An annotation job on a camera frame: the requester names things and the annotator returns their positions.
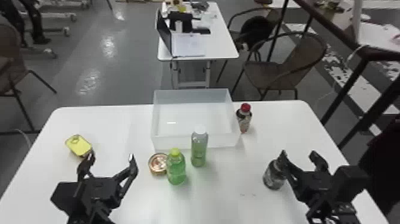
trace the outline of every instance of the person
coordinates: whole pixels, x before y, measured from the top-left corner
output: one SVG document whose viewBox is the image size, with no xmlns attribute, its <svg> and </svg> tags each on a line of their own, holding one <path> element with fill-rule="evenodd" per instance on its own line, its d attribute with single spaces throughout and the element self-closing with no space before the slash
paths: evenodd
<svg viewBox="0 0 400 224">
<path fill-rule="evenodd" d="M 48 44 L 51 39 L 43 35 L 42 15 L 35 8 L 35 0 L 19 0 L 28 12 L 32 22 L 31 36 L 34 44 Z M 25 41 L 25 22 L 12 0 L 0 0 L 0 13 L 18 30 L 21 35 L 21 46 L 27 47 Z"/>
</svg>

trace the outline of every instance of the transparent container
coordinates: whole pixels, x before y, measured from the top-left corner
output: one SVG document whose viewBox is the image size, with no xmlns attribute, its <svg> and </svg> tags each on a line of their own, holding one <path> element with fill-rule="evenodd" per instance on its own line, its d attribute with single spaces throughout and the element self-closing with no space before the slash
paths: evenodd
<svg viewBox="0 0 400 224">
<path fill-rule="evenodd" d="M 227 89 L 156 90 L 151 139 L 156 150 L 190 149 L 191 134 L 203 125 L 208 148 L 234 147 L 240 137 Z"/>
</svg>

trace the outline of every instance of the can lid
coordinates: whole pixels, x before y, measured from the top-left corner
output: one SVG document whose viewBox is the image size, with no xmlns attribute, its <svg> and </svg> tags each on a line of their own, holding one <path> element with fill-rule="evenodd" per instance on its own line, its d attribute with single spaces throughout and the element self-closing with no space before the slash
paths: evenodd
<svg viewBox="0 0 400 224">
<path fill-rule="evenodd" d="M 149 159 L 150 172 L 153 175 L 164 175 L 167 173 L 167 157 L 165 153 L 156 153 Z"/>
<path fill-rule="evenodd" d="M 197 125 L 197 126 L 195 127 L 195 132 L 196 132 L 198 135 L 204 135 L 204 134 L 206 133 L 204 125 Z"/>
<path fill-rule="evenodd" d="M 240 110 L 243 112 L 249 112 L 250 111 L 250 104 L 248 104 L 247 102 L 244 102 L 241 106 L 240 106 Z"/>
<path fill-rule="evenodd" d="M 180 154 L 180 151 L 178 148 L 172 148 L 170 153 L 173 157 L 177 157 Z"/>
</svg>

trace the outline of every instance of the background table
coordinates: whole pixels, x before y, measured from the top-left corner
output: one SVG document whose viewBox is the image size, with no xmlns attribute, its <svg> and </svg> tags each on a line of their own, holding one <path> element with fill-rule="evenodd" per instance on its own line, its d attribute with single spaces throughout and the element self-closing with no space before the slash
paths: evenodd
<svg viewBox="0 0 400 224">
<path fill-rule="evenodd" d="M 157 58 L 163 62 L 172 62 L 173 82 L 175 88 L 210 86 L 211 61 L 238 58 L 239 53 L 226 27 L 224 18 L 216 2 L 208 2 L 208 11 L 215 14 L 210 25 L 211 34 L 201 35 L 204 43 L 205 55 L 203 57 L 179 57 L 172 60 L 172 56 L 161 38 L 158 39 Z M 165 11 L 165 4 L 162 4 L 162 11 Z M 205 81 L 204 82 L 179 82 L 179 62 L 183 61 L 205 61 Z"/>
<path fill-rule="evenodd" d="M 50 197 L 59 181 L 75 181 L 76 158 L 64 141 L 79 133 L 93 145 L 95 176 L 112 176 L 133 153 L 139 175 L 121 207 L 111 213 L 118 224 L 306 224 L 308 208 L 288 183 L 271 191 L 262 182 L 267 164 L 282 149 L 305 170 L 316 150 L 333 173 L 347 164 L 310 107 L 303 101 L 252 102 L 253 120 L 235 148 L 210 148 L 207 166 L 194 168 L 189 150 L 188 180 L 169 184 L 147 166 L 152 105 L 71 107 L 54 111 L 0 201 L 0 223 L 65 223 Z M 366 191 L 354 200 L 362 224 L 387 223 Z"/>
</svg>

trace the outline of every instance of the green bottle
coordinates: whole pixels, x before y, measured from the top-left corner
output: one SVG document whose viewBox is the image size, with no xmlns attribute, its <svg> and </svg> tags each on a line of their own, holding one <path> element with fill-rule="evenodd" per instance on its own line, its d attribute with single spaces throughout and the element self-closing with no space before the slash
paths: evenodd
<svg viewBox="0 0 400 224">
<path fill-rule="evenodd" d="M 173 185 L 178 185 L 185 181 L 185 157 L 178 148 L 172 148 L 167 158 L 168 181 Z"/>
<path fill-rule="evenodd" d="M 203 126 L 197 126 L 192 133 L 192 156 L 190 160 L 195 167 L 205 165 L 208 134 Z"/>
</svg>

